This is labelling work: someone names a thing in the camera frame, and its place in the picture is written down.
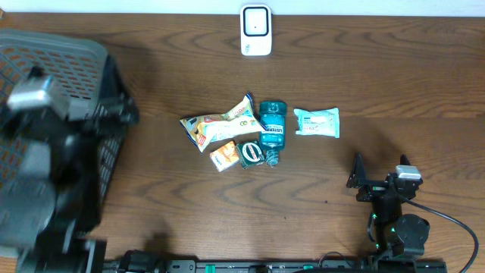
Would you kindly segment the light blue tissue pack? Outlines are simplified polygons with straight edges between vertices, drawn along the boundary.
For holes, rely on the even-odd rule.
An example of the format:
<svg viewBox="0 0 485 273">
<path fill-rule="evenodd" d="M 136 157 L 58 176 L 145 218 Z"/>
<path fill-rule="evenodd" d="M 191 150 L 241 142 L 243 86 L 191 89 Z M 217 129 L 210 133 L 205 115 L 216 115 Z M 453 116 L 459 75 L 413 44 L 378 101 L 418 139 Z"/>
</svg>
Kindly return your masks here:
<svg viewBox="0 0 485 273">
<path fill-rule="evenodd" d="M 306 111 L 295 108 L 293 113 L 299 125 L 296 135 L 321 135 L 340 137 L 340 110 L 331 108 L 318 111 Z"/>
</svg>

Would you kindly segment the teal mouthwash bottle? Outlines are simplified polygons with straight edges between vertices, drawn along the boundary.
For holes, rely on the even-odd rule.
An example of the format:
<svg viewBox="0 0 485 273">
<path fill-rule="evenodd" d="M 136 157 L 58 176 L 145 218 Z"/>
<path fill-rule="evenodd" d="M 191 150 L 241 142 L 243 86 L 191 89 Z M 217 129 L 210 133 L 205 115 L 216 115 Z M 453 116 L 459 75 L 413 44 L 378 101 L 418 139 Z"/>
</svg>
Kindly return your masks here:
<svg viewBox="0 0 485 273">
<path fill-rule="evenodd" d="M 265 101 L 260 104 L 260 123 L 265 131 L 260 134 L 260 147 L 265 151 L 266 164 L 275 167 L 280 162 L 280 151 L 286 145 L 286 113 L 285 102 Z"/>
</svg>

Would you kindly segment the green round-label box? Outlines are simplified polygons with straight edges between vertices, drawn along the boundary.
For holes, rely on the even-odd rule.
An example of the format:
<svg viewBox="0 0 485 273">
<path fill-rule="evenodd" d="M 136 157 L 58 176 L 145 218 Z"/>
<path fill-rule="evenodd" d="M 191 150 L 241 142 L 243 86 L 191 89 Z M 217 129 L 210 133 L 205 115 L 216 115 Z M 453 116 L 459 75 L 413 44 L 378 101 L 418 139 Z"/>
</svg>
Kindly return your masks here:
<svg viewBox="0 0 485 273">
<path fill-rule="evenodd" d="M 243 169 L 265 162 L 264 154 L 257 140 L 237 144 L 236 152 Z"/>
</svg>

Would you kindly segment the yellow snack bag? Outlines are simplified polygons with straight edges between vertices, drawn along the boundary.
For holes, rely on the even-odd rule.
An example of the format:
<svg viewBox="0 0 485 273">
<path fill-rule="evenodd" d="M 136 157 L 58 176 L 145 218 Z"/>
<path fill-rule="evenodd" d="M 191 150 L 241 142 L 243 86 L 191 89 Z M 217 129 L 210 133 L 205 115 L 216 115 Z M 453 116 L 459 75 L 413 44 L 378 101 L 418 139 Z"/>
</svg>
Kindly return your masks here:
<svg viewBox="0 0 485 273">
<path fill-rule="evenodd" d="M 243 100 L 227 113 L 183 118 L 180 124 L 200 152 L 213 142 L 266 131 L 266 126 L 255 116 L 250 93 L 246 93 Z"/>
</svg>

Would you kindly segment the small orange packet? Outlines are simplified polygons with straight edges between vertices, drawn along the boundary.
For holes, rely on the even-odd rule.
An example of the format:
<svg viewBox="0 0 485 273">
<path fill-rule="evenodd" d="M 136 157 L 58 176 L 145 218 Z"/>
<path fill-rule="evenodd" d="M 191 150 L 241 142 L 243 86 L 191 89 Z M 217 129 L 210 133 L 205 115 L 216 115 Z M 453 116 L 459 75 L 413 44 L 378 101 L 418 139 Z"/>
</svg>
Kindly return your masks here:
<svg viewBox="0 0 485 273">
<path fill-rule="evenodd" d="M 210 153 L 210 159 L 219 172 L 227 170 L 239 162 L 236 144 L 230 141 L 219 149 L 214 150 Z"/>
</svg>

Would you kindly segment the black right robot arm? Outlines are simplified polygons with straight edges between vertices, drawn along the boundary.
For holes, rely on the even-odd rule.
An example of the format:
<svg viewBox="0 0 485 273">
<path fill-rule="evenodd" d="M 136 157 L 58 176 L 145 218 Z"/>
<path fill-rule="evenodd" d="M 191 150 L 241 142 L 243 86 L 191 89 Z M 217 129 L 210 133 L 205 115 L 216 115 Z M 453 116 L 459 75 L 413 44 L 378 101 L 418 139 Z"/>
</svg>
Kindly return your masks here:
<svg viewBox="0 0 485 273">
<path fill-rule="evenodd" d="M 377 252 L 371 258 L 374 264 L 380 261 L 413 262 L 424 254 L 429 222 L 417 215 L 402 213 L 402 204 L 416 197 L 422 183 L 420 171 L 405 155 L 400 157 L 396 170 L 383 180 L 367 178 L 361 155 L 355 155 L 346 186 L 358 191 L 357 201 L 369 202 L 372 206 L 368 233 L 377 244 Z"/>
</svg>

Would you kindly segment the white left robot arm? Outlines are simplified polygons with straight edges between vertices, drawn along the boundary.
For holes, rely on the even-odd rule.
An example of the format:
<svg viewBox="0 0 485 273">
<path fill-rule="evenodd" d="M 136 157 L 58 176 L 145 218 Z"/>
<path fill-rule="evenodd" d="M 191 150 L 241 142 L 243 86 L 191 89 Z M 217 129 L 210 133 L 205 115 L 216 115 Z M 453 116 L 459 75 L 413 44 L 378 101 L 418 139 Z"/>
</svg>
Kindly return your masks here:
<svg viewBox="0 0 485 273">
<path fill-rule="evenodd" d="M 17 258 L 18 272 L 105 269 L 106 243 L 89 233 L 139 112 L 113 58 L 99 79 L 93 101 L 76 105 L 36 66 L 1 104 L 1 135 L 28 145 L 1 184 L 1 254 Z"/>
</svg>

